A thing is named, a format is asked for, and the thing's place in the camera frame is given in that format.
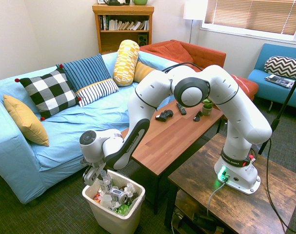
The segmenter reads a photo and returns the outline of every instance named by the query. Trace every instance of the table leg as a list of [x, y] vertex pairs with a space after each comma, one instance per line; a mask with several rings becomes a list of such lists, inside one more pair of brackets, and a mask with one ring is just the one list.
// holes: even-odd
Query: table leg
[[160, 177], [158, 176], [158, 181], [157, 181], [157, 190], [156, 193], [154, 195], [154, 214], [157, 215], [158, 214], [158, 193], [159, 193], [159, 181], [160, 181]]
[[222, 122], [223, 122], [223, 117], [221, 117], [220, 119], [219, 119], [219, 123], [218, 123], [218, 127], [217, 127], [217, 132], [216, 132], [216, 134], [217, 133], [219, 133], [219, 131], [220, 131], [220, 127], [221, 127], [221, 124], [222, 124]]
[[173, 212], [175, 208], [177, 192], [178, 192], [178, 187], [171, 182], [169, 185], [168, 201], [167, 201], [165, 221], [164, 221], [164, 225], [167, 228], [171, 228], [171, 222], [172, 222]]

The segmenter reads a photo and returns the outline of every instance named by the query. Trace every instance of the blue striped pillow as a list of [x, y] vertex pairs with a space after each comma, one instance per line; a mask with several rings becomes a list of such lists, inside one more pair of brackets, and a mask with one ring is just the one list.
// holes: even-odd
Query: blue striped pillow
[[56, 66], [63, 68], [75, 92], [93, 83], [111, 78], [101, 54]]

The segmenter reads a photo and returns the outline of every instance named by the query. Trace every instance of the gray carpet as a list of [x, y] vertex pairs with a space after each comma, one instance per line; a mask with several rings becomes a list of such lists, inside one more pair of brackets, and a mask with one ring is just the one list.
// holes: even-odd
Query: gray carpet
[[[281, 107], [281, 104], [275, 103], [272, 111], [266, 113], [269, 101], [256, 98], [255, 104], [270, 123]], [[217, 126], [214, 126], [206, 136], [212, 137], [216, 128]], [[226, 130], [222, 129], [221, 133], [225, 135]], [[296, 173], [296, 108], [286, 108], [278, 128], [273, 133], [272, 143], [270, 159]], [[195, 147], [201, 144], [202, 141], [199, 141]], [[267, 152], [268, 146], [263, 155], [266, 156]], [[0, 177], [0, 234], [107, 234], [96, 222], [89, 204], [81, 194], [85, 186], [81, 178], [82, 173], [83, 170], [50, 188], [39, 197], [39, 204], [35, 207], [20, 204]], [[166, 202], [166, 197], [160, 200], [157, 215], [153, 214], [153, 207], [147, 200], [143, 202], [136, 234], [172, 233], [163, 225]], [[296, 209], [290, 227], [296, 230]]]

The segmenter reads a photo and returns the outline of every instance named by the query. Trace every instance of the rustic wooden table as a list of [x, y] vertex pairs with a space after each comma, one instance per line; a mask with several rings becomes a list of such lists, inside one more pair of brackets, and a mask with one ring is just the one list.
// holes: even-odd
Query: rustic wooden table
[[[193, 208], [206, 208], [210, 195], [222, 183], [217, 180], [214, 164], [225, 142], [216, 134], [200, 150], [168, 176], [171, 181], [165, 225], [171, 227], [174, 207], [185, 209], [192, 219]], [[236, 234], [282, 234], [285, 230], [271, 207], [266, 188], [266, 158], [258, 155], [254, 165], [261, 178], [260, 188], [246, 195], [229, 186], [217, 191], [210, 203], [210, 214], [218, 218]], [[296, 174], [269, 161], [269, 189], [280, 216], [289, 224], [296, 207]]]
[[[203, 104], [186, 108], [187, 114], [183, 116], [176, 103], [172, 101], [154, 113], [149, 130], [132, 155], [139, 165], [158, 177], [152, 201], [155, 214], [158, 209], [159, 182], [164, 171], [223, 116], [220, 110], [213, 108], [210, 116], [202, 116], [199, 122], [195, 122], [193, 118], [202, 110]], [[169, 117], [166, 122], [155, 120], [155, 116], [165, 110], [172, 110], [173, 117]], [[123, 131], [123, 137], [127, 133], [128, 129]]]

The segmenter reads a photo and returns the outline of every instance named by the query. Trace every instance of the pillow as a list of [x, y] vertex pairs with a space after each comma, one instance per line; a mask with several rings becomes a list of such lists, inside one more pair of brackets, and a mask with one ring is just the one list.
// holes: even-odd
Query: pillow
[[134, 82], [139, 83], [140, 81], [143, 80], [143, 78], [145, 78], [153, 70], [155, 69], [138, 61], [135, 68]]
[[182, 62], [194, 62], [191, 55], [185, 48], [183, 48], [179, 41], [159, 47], [153, 47], [150, 49], [150, 51]]
[[16, 82], [20, 82], [30, 95], [39, 109], [41, 120], [78, 103], [71, 84], [60, 68], [42, 77], [16, 79]]
[[64, 70], [75, 92], [90, 84], [111, 78], [101, 54], [56, 66]]
[[265, 72], [296, 79], [296, 58], [273, 56], [265, 62]]
[[115, 92], [118, 92], [118, 86], [110, 78], [84, 87], [76, 95], [80, 98], [79, 105], [83, 107]]
[[124, 40], [120, 43], [113, 70], [113, 80], [118, 86], [129, 86], [133, 83], [138, 57], [139, 46], [136, 42]]
[[8, 95], [3, 96], [3, 104], [25, 138], [36, 144], [49, 146], [44, 126], [27, 105]]

